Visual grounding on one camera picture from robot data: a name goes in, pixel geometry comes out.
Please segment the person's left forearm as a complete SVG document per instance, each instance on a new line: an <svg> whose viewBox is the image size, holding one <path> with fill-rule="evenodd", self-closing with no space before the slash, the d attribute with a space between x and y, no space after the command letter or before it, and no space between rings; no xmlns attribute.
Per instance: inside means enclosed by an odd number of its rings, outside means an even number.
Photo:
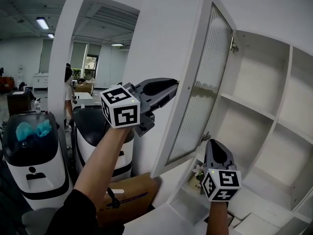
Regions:
<svg viewBox="0 0 313 235"><path fill-rule="evenodd" d="M98 211L103 203L122 145L132 127L110 128L80 172L74 189L83 193Z"/></svg>

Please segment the person's black left sleeve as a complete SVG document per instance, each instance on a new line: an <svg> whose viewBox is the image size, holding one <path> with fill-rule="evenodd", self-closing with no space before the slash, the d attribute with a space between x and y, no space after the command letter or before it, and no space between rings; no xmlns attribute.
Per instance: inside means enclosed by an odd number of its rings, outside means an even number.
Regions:
<svg viewBox="0 0 313 235"><path fill-rule="evenodd" d="M98 230L95 205L74 189L54 214L45 235L97 235Z"/></svg>

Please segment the pink artificial flowers in pot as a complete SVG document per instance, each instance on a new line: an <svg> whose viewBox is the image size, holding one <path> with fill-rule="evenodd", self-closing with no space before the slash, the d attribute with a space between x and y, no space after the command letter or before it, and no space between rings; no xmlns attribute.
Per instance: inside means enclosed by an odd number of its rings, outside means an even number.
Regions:
<svg viewBox="0 0 313 235"><path fill-rule="evenodd" d="M200 193L202 189L201 182L204 178L204 166L197 164L192 172L194 176L190 179L189 186L197 193Z"/></svg>

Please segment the brown cardboard box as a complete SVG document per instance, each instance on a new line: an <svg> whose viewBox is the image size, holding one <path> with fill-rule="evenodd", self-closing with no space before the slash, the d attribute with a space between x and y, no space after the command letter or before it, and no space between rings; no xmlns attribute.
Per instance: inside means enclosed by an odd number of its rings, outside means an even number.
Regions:
<svg viewBox="0 0 313 235"><path fill-rule="evenodd" d="M160 179L152 179L149 173L111 183L110 189L120 205L114 208L112 198L106 194L97 212L98 224L101 227L126 224L146 214L160 184Z"/></svg>

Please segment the white low cabinet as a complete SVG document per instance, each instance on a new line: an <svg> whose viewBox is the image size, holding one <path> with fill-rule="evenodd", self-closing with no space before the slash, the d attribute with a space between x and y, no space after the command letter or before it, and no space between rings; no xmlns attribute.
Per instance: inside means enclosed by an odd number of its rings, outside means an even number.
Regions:
<svg viewBox="0 0 313 235"><path fill-rule="evenodd" d="M37 73L32 78L32 89L47 89L48 73Z"/></svg>

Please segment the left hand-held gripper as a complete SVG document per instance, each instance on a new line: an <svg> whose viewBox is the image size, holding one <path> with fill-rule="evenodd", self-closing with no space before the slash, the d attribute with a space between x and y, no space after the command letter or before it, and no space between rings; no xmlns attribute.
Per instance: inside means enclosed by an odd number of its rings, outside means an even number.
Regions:
<svg viewBox="0 0 313 235"><path fill-rule="evenodd" d="M104 90L100 96L106 121L114 129L132 127L141 137L155 125L153 111L175 97L178 85L172 78L153 78Z"/></svg>

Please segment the person's right forearm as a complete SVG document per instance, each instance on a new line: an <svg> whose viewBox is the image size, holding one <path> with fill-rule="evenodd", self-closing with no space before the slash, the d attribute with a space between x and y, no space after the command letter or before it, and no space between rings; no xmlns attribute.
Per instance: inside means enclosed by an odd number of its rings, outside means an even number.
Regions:
<svg viewBox="0 0 313 235"><path fill-rule="evenodd" d="M227 202L211 203L206 235L229 235L227 204Z"/></svg>

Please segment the white shelf cabinet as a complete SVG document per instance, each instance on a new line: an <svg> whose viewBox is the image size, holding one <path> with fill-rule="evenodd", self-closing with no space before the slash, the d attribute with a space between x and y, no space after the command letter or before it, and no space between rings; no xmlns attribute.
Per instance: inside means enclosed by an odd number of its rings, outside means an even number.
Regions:
<svg viewBox="0 0 313 235"><path fill-rule="evenodd" d="M313 50L241 30L234 41L206 129L242 174L230 232L303 235L313 222Z"/></svg>

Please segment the blue shoe cover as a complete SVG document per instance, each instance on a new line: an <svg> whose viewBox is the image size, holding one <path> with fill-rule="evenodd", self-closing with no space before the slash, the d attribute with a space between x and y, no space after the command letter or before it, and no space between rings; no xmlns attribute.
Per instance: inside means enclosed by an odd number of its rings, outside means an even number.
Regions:
<svg viewBox="0 0 313 235"><path fill-rule="evenodd" d="M21 122L16 128L16 137L18 141L26 140L33 134L34 130L28 122Z"/></svg>
<svg viewBox="0 0 313 235"><path fill-rule="evenodd" d="M39 138L47 136L52 130L50 120L46 119L42 123L39 123L36 127L36 135Z"/></svg>

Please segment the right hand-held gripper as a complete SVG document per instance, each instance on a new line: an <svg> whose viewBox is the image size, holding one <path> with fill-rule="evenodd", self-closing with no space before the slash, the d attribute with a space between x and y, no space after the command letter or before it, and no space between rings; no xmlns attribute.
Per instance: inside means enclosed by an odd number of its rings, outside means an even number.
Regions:
<svg viewBox="0 0 313 235"><path fill-rule="evenodd" d="M241 172L235 165L233 154L214 139L206 144L201 186L209 201L230 201L242 188Z"/></svg>

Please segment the white cabinet door ribbed glass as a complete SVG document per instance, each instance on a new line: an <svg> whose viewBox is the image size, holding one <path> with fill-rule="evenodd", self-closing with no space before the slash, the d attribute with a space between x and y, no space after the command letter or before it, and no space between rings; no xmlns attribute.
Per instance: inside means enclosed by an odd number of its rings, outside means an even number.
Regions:
<svg viewBox="0 0 313 235"><path fill-rule="evenodd" d="M221 0L200 0L191 43L164 136L151 172L155 178L196 155L215 105L236 25Z"/></svg>

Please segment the white and black service robot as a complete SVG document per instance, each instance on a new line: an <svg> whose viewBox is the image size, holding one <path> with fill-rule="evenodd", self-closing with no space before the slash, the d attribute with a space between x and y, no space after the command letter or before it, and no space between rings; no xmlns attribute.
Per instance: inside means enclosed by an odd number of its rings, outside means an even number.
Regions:
<svg viewBox="0 0 313 235"><path fill-rule="evenodd" d="M39 138L36 127L46 119L50 120L52 130ZM21 122L28 122L34 134L18 141L16 128ZM2 149L9 171L33 210L60 208L73 189L58 129L51 112L31 111L11 116L3 134Z"/></svg>
<svg viewBox="0 0 313 235"><path fill-rule="evenodd" d="M110 128L106 124L101 106L90 105L73 109L71 120L71 143L75 169L79 174L104 133ZM134 147L134 132L130 131L119 153L112 175L112 182L131 177Z"/></svg>

